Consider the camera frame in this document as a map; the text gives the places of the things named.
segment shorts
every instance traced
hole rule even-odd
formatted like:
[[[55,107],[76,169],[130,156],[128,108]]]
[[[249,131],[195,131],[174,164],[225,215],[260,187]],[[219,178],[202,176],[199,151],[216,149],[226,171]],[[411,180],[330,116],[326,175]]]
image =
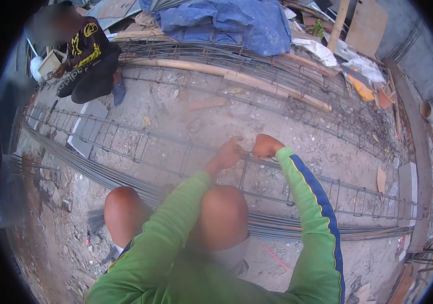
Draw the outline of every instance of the shorts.
[[[230,271],[233,275],[245,276],[247,274],[247,270],[249,270],[249,264],[247,264],[247,262],[244,260],[249,241],[250,233],[247,234],[247,238],[242,243],[235,245],[232,248],[217,251],[206,251],[198,244],[188,242],[183,250],[189,251],[193,257],[198,259],[217,263],[227,271]],[[122,250],[119,257],[123,255],[124,252],[127,252],[131,248],[131,245],[132,241],[130,241]]]

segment leg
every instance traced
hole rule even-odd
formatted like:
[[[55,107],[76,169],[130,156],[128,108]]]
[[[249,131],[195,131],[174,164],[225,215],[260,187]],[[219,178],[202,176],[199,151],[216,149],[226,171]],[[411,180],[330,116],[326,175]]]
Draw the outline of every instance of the leg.
[[[152,210],[131,187],[118,187],[105,198],[104,218],[113,242],[122,248],[142,229]]]
[[[230,249],[247,239],[248,222],[249,207],[242,192],[234,186],[216,186],[203,197],[194,237],[208,251]]]
[[[118,66],[118,54],[112,52],[93,64],[86,76],[73,90],[71,99],[76,104],[84,104],[112,92],[114,73]]]

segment green track jacket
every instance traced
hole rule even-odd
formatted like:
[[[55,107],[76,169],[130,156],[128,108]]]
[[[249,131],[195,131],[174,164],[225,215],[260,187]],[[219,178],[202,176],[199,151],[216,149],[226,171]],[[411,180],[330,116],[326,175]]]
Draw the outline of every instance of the green track jacket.
[[[321,184],[292,148],[276,158],[301,215],[303,250],[286,292],[228,275],[179,254],[212,187],[207,173],[185,180],[160,205],[132,247],[88,290],[86,303],[344,303],[340,232]]]

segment plastic sheet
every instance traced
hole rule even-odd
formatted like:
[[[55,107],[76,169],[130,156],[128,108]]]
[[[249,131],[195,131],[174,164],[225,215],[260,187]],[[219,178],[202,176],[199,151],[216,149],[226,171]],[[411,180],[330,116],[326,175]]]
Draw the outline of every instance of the plastic sheet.
[[[138,2],[149,13],[152,1]],[[290,50],[291,30],[277,0],[195,0],[152,14],[161,29],[177,40],[239,44],[243,36],[244,48],[262,56]]]

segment construction worker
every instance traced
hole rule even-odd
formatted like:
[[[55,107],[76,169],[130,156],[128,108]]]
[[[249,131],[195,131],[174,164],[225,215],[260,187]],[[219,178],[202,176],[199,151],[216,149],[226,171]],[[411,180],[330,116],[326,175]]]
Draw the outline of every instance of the construction worker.
[[[109,193],[105,222],[125,249],[88,290],[86,303],[344,303],[340,232],[328,197],[292,148],[265,134],[257,135],[253,156],[281,164],[301,215],[304,248],[286,292],[235,277],[248,267],[248,207],[239,189],[212,180],[245,154],[241,140],[224,143],[152,215],[132,188]]]
[[[117,72],[120,47],[109,42],[97,19],[81,16],[70,1],[48,8],[44,15],[52,32],[60,41],[68,40],[68,57],[53,77],[71,73],[58,85],[57,96],[71,95],[74,103],[84,104],[113,92],[113,104],[120,105],[126,94],[122,74]]]

